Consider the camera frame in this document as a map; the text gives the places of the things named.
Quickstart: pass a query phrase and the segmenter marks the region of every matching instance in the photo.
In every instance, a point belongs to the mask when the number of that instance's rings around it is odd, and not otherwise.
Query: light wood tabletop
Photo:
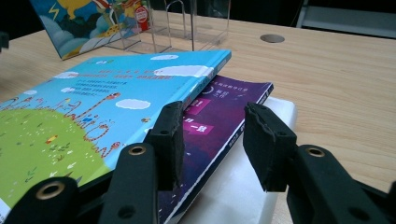
[[[260,39],[268,34],[285,41]],[[353,178],[389,191],[396,180],[395,40],[230,21],[218,48],[233,51],[221,75],[272,81],[272,96],[296,104],[298,145],[330,150]],[[127,53],[104,47],[62,61],[44,31],[14,39],[0,54],[0,102],[92,56]],[[273,221],[290,222],[284,194]]]

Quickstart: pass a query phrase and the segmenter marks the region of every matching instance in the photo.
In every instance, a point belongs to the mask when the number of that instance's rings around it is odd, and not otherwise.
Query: dark background
[[[230,17],[238,21],[295,26],[303,1],[232,0]],[[395,2],[395,0],[310,0],[309,5],[396,13]],[[7,1],[0,6],[0,31],[7,32],[10,39],[29,35],[42,29],[43,26],[29,0]]]

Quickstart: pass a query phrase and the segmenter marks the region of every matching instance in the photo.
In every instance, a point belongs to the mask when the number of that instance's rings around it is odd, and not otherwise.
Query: purple book cover
[[[159,193],[161,223],[173,223],[172,217],[180,218],[179,214],[185,212],[242,133],[246,104],[262,104],[273,88],[270,82],[253,83],[217,75],[187,107],[183,117],[186,148],[181,188]]]

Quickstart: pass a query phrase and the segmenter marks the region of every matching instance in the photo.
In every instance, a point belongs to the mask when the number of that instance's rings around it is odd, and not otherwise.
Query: colorful book
[[[230,58],[227,49],[94,57],[0,104],[0,215],[43,179],[82,186],[113,170],[164,105],[186,108]]]
[[[149,28],[141,0],[30,0],[62,59]]]
[[[159,193],[161,223],[176,223],[244,130],[244,107],[262,104],[271,82],[253,83],[217,75],[185,110],[185,156],[181,188]]]

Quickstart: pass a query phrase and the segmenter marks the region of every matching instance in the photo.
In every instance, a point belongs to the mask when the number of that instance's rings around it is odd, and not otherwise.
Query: book spine
[[[208,69],[213,68],[213,71],[210,75],[201,77],[201,81],[196,83],[195,86],[192,84],[195,80],[191,80],[186,83],[185,88],[189,90],[184,90],[182,92],[183,95],[177,96],[175,98],[170,99],[169,103],[176,101],[177,99],[182,99],[183,101],[183,109],[186,109],[187,106],[205,89],[207,84],[213,80],[213,78],[218,74],[221,68],[231,59],[231,51],[230,50],[223,50],[220,52],[218,57],[215,57],[212,61],[209,61],[206,66]]]
[[[259,105],[264,105],[265,101],[267,100],[268,96],[271,94],[271,92],[274,90],[274,84],[271,83],[271,85],[268,87],[267,91],[263,93],[262,98],[259,99],[256,104]]]

